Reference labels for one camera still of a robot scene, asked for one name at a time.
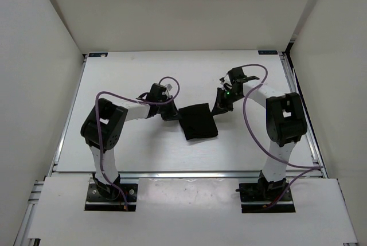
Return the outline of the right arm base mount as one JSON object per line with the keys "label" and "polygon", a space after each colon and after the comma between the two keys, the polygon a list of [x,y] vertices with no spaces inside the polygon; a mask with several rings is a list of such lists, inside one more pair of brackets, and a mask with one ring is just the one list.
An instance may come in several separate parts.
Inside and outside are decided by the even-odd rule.
{"label": "right arm base mount", "polygon": [[296,212],[288,182],[271,190],[259,183],[240,183],[236,192],[240,195],[243,214]]}

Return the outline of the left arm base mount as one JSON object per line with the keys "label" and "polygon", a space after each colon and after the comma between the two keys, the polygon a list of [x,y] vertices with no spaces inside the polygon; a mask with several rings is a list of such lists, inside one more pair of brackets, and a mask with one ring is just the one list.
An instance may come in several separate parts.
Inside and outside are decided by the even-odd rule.
{"label": "left arm base mount", "polygon": [[137,183],[121,183],[120,188],[126,196],[127,205],[124,198],[117,191],[116,196],[108,196],[107,193],[98,191],[97,185],[90,182],[88,185],[87,195],[85,199],[85,211],[101,211],[101,212],[134,212],[136,211],[136,202],[138,196]]}

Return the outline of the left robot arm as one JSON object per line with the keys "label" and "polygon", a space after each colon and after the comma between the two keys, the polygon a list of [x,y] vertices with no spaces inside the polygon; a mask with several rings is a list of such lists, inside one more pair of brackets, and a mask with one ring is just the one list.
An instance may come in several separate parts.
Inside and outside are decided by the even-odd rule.
{"label": "left robot arm", "polygon": [[93,108],[83,123],[80,133],[92,151],[95,164],[93,180],[107,200],[114,200],[120,194],[120,177],[115,164],[114,147],[125,122],[148,119],[157,114],[164,121],[180,119],[171,97],[162,101],[124,101],[121,105],[101,98],[98,109]]}

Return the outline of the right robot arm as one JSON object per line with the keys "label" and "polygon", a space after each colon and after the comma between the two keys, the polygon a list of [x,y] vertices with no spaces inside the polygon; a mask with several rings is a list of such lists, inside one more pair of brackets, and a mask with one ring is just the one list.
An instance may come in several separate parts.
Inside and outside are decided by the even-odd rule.
{"label": "right robot arm", "polygon": [[[245,125],[255,143],[268,155],[260,172],[258,195],[270,200],[277,195],[286,183],[286,167],[295,145],[307,132],[306,118],[298,93],[277,91],[257,80],[239,79],[230,83],[220,79],[212,115],[224,114],[233,110],[233,103],[243,99]],[[266,110],[266,131],[270,147],[265,149],[251,130],[246,113],[247,100],[251,99]]]}

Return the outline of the black skirt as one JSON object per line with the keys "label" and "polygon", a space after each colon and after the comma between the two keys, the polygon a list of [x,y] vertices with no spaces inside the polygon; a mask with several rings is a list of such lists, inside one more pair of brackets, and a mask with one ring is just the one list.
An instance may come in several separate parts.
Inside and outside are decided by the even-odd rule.
{"label": "black skirt", "polygon": [[209,139],[218,135],[218,129],[208,103],[195,104],[178,110],[179,124],[186,140]]}

